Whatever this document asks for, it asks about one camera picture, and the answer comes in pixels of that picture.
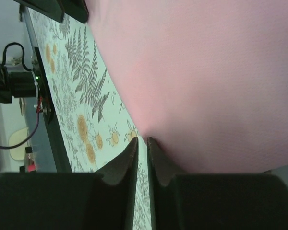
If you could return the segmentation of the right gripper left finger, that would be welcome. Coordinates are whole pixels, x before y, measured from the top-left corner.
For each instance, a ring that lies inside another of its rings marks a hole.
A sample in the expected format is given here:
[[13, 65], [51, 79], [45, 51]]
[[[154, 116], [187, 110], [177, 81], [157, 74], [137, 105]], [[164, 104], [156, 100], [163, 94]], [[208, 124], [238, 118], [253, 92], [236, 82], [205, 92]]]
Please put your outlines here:
[[0, 230], [133, 228], [138, 138], [96, 172], [0, 173]]

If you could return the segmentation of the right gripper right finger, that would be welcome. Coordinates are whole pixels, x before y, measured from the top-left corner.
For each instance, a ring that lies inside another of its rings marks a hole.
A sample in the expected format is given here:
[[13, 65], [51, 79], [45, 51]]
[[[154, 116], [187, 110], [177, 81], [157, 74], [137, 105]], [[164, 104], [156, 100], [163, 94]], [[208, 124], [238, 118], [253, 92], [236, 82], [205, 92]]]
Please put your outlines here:
[[288, 230], [288, 189], [266, 173], [187, 173], [147, 140], [154, 230]]

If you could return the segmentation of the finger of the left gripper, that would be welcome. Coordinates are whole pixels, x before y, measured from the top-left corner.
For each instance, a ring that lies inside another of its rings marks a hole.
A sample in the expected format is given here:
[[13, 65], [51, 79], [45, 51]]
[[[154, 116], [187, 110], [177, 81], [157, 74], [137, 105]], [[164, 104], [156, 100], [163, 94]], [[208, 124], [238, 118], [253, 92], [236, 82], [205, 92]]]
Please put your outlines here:
[[89, 12], [85, 0], [58, 0], [62, 11], [75, 20], [86, 23]]
[[64, 7], [61, 0], [14, 0], [59, 23], [63, 21]]

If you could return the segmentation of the pink t shirt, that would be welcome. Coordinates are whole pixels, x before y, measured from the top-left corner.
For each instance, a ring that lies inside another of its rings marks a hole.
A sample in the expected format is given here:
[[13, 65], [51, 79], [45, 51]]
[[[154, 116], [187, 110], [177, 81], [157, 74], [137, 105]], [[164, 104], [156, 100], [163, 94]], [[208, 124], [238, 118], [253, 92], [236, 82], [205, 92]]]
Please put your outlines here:
[[143, 139], [192, 172], [288, 164], [288, 0], [88, 0]]

